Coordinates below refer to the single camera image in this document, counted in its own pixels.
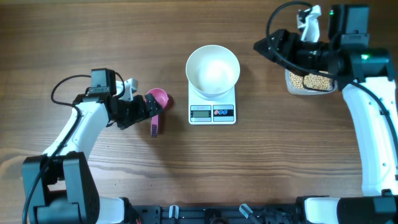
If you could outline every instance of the wood surface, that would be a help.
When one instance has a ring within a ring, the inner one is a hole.
[[[323,9],[324,41],[328,9],[342,2],[312,2]],[[163,115],[158,138],[150,137],[150,121],[103,130],[88,160],[100,195],[128,197],[135,205],[259,205],[302,195],[360,196],[361,160],[341,93],[290,95],[284,70],[252,49],[282,3],[0,6],[0,223],[20,223],[21,164],[54,141],[71,113],[50,101],[53,86],[102,67],[137,79],[139,94],[165,89],[174,104]],[[389,49],[397,65],[397,2],[370,5],[371,46]],[[297,9],[282,11],[272,29],[296,32]],[[208,44],[227,47],[241,64],[235,125],[188,123],[185,63]],[[89,84],[86,78],[71,80],[56,98],[71,102]]]

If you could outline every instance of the cable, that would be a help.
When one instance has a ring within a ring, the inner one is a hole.
[[[115,72],[115,74],[120,78],[120,80],[122,81],[122,85],[123,85],[123,90],[122,90],[122,92],[120,92],[119,95],[115,96],[115,98],[118,100],[118,99],[120,99],[120,97],[122,97],[122,96],[124,95],[125,86],[124,86],[124,81],[123,81],[122,76],[121,76],[118,72]]]
[[[315,74],[315,75],[320,75],[320,76],[323,76],[323,77],[327,77],[327,78],[331,78],[331,79],[336,80],[336,78],[337,78],[336,75],[328,75],[328,74],[321,73],[321,72],[319,72],[319,71],[311,71],[311,70],[305,69],[305,68],[303,68],[303,67],[300,67],[300,66],[298,66],[298,65],[296,65],[296,64],[294,64],[294,63],[288,61],[288,60],[287,60],[286,58],[284,58],[280,53],[278,53],[278,52],[276,51],[275,47],[273,46],[272,41],[271,41],[271,36],[270,36],[270,34],[269,34],[269,29],[270,29],[270,27],[271,27],[271,22],[272,22],[272,20],[274,20],[275,16],[278,14],[279,11],[281,11],[282,9],[284,9],[284,8],[286,8],[286,7],[288,7],[288,6],[292,6],[292,5],[303,5],[303,6],[308,6],[308,7],[310,7],[309,13],[311,13],[312,5],[311,5],[310,3],[308,3],[308,2],[292,1],[292,2],[288,2],[288,3],[285,3],[285,4],[281,5],[281,6],[279,6],[279,7],[271,14],[271,16],[270,16],[270,18],[269,18],[269,20],[268,20],[268,22],[267,22],[266,36],[267,36],[267,42],[268,42],[268,45],[269,45],[270,49],[273,51],[273,53],[274,53],[276,56],[279,57],[280,60],[284,61],[287,65],[290,65],[291,67],[294,67],[294,68],[297,69],[297,70],[301,70],[301,71],[303,71],[303,72],[312,73],[312,74]]]
[[[60,101],[57,101],[57,100],[54,99],[55,90],[57,90],[57,88],[62,83],[64,83],[65,81],[67,81],[69,79],[77,78],[77,77],[91,78],[91,76],[89,76],[89,75],[73,75],[73,76],[70,76],[68,78],[63,79],[58,84],[56,84],[54,89],[51,92],[51,101],[53,101],[54,103],[56,103],[58,105],[71,106],[72,108],[74,108],[76,110],[77,117],[76,117],[76,120],[75,120],[74,124],[72,125],[72,127],[70,128],[68,133],[65,135],[64,139],[62,139],[61,143],[58,145],[58,148],[47,159],[47,161],[45,162],[45,164],[43,165],[43,167],[40,169],[39,173],[37,174],[36,178],[34,179],[33,185],[30,188],[29,193],[27,194],[27,197],[26,197],[26,200],[25,200],[24,211],[23,211],[23,214],[22,214],[22,224],[27,224],[27,213],[28,213],[28,209],[29,209],[29,204],[30,204],[30,201],[32,200],[33,193],[35,191],[35,188],[36,188],[37,184],[39,183],[40,178],[42,178],[42,176],[45,173],[47,167],[50,165],[51,161],[54,160],[55,156],[65,147],[65,143],[68,141],[68,139],[70,138],[70,136],[72,135],[72,133],[76,129],[78,123],[80,122],[81,111],[80,111],[80,109],[77,106],[75,106],[75,105],[73,105],[71,103],[64,103],[64,102],[60,102]]]
[[[361,90],[363,90],[365,93],[367,93],[369,96],[371,96],[371,98],[373,98],[376,103],[380,106],[382,115],[384,115],[386,117],[386,121],[387,124],[390,128],[391,131],[391,136],[392,136],[392,141],[394,142],[394,147],[396,149],[396,155],[398,155],[398,137],[397,137],[397,132],[396,129],[394,127],[394,124],[392,123],[391,117],[390,117],[390,112],[387,110],[386,106],[384,106],[383,102],[368,88],[366,88],[365,86],[362,86],[359,83],[356,83],[354,81],[351,81],[349,84],[360,88]]]

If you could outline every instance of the grain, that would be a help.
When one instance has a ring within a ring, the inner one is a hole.
[[[314,74],[309,74],[305,77],[298,76],[292,72],[290,72],[290,82],[292,85],[299,89],[299,90],[304,90],[304,85],[307,88],[313,88],[316,90],[331,90],[331,80],[326,77],[322,77],[319,75],[314,75]]]

